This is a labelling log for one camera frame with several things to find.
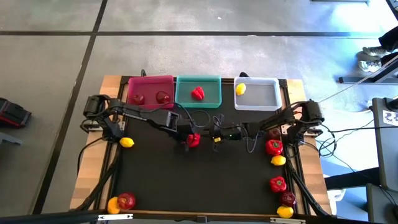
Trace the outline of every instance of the plastic bin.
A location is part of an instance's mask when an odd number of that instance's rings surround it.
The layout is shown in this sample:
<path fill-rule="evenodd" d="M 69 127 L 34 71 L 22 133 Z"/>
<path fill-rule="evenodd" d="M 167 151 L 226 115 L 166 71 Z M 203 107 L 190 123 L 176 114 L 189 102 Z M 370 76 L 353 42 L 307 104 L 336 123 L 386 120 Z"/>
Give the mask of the plastic bin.
<path fill-rule="evenodd" d="M 132 97 L 142 94 L 145 98 L 143 108 L 151 110 L 161 106 L 156 101 L 156 93 L 164 91 L 170 97 L 170 102 L 174 102 L 174 78 L 172 75 L 162 75 L 153 77 L 134 77 L 129 79 L 129 91 L 127 102 L 134 104 Z M 164 108 L 173 108 L 173 104 L 165 105 Z"/>
<path fill-rule="evenodd" d="M 191 92 L 201 86 L 205 98 L 197 101 Z M 218 108 L 222 102 L 221 77 L 216 75 L 182 75 L 177 77 L 175 101 L 186 108 Z"/>
<path fill-rule="evenodd" d="M 243 95 L 236 94 L 236 86 L 246 85 Z M 279 81 L 276 78 L 236 77 L 234 79 L 234 104 L 237 110 L 275 111 L 282 106 Z"/>

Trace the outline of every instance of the red pepper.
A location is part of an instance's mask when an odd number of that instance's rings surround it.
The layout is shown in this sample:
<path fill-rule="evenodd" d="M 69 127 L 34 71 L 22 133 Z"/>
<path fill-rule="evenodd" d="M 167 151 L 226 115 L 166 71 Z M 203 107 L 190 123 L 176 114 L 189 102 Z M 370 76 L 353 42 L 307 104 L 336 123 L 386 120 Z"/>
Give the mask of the red pepper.
<path fill-rule="evenodd" d="M 188 147 L 196 147 L 200 143 L 200 134 L 189 134 L 187 138 Z"/>
<path fill-rule="evenodd" d="M 281 155 L 284 151 L 282 142 L 280 140 L 269 140 L 266 143 L 266 152 L 272 156 Z"/>
<path fill-rule="evenodd" d="M 275 193 L 277 192 L 284 192 L 287 188 L 285 179 L 281 176 L 277 176 L 275 178 L 272 178 L 269 181 L 269 185 L 271 186 L 271 190 Z"/>
<path fill-rule="evenodd" d="M 194 90 L 192 90 L 191 96 L 195 100 L 203 100 L 205 98 L 205 92 L 200 86 L 198 86 Z"/>
<path fill-rule="evenodd" d="M 267 137 L 268 139 L 280 140 L 279 128 L 272 128 L 271 130 L 269 130 L 267 133 Z"/>

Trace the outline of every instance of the sneaker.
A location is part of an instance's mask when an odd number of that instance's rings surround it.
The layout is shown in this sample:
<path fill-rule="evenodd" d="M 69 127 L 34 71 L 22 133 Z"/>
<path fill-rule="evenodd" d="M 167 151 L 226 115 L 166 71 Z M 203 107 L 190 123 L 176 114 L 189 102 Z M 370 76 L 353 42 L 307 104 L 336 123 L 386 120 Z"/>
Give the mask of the sneaker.
<path fill-rule="evenodd" d="M 382 47 L 363 47 L 362 50 L 370 56 L 385 56 L 388 53 Z"/>
<path fill-rule="evenodd" d="M 359 61 L 358 67 L 364 72 L 375 72 L 381 68 L 381 61 Z"/>

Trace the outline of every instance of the yellow lemon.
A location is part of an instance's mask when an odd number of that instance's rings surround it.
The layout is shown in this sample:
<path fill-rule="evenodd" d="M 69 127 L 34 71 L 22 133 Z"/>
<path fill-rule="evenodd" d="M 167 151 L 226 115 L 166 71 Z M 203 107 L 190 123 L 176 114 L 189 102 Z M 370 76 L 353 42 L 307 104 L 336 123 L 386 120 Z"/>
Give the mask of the yellow lemon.
<path fill-rule="evenodd" d="M 293 208 L 287 206 L 281 206 L 276 211 L 281 218 L 292 218 L 293 212 Z"/>
<path fill-rule="evenodd" d="M 286 158 L 283 156 L 274 156 L 271 159 L 271 163 L 275 166 L 281 166 L 284 165 L 286 163 Z"/>
<path fill-rule="evenodd" d="M 244 83 L 238 84 L 236 86 L 236 94 L 238 96 L 243 95 L 243 93 L 246 91 L 246 85 Z"/>
<path fill-rule="evenodd" d="M 132 147 L 134 145 L 134 141 L 131 138 L 121 138 L 119 141 L 120 145 L 123 147 Z"/>
<path fill-rule="evenodd" d="M 118 205 L 118 198 L 113 197 L 108 201 L 108 213 L 115 215 L 115 214 L 119 214 L 119 212 L 120 212 L 120 208 Z"/>

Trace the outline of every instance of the teal bin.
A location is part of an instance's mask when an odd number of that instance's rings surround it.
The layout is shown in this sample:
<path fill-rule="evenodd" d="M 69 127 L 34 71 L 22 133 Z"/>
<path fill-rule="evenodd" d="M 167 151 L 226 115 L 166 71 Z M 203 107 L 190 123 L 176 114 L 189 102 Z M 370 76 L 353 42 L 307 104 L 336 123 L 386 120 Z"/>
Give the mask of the teal bin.
<path fill-rule="evenodd" d="M 191 97 L 191 92 L 201 86 L 205 98 L 201 101 Z M 221 77 L 216 75 L 182 75 L 177 77 L 175 102 L 186 108 L 218 108 L 223 101 Z"/>

